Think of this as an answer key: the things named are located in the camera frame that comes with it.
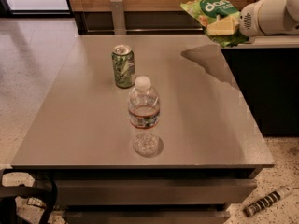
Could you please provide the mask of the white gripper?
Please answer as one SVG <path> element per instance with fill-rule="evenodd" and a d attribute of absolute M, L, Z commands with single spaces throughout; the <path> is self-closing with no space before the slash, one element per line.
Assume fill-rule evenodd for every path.
<path fill-rule="evenodd" d="M 263 0 L 245 6 L 239 15 L 239 21 L 233 16 L 227 16 L 209 24 L 206 28 L 210 36 L 233 35 L 239 26 L 240 33 L 247 37 L 264 36 L 266 32 L 259 23 L 260 9 Z"/>

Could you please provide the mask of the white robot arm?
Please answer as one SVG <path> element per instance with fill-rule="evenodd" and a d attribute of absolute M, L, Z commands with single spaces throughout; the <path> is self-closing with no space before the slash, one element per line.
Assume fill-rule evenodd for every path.
<path fill-rule="evenodd" d="M 260 0 L 245 6 L 238 18 L 228 15 L 209 24 L 206 31 L 210 36 L 236 31 L 247 37 L 298 35 L 299 0 Z"/>

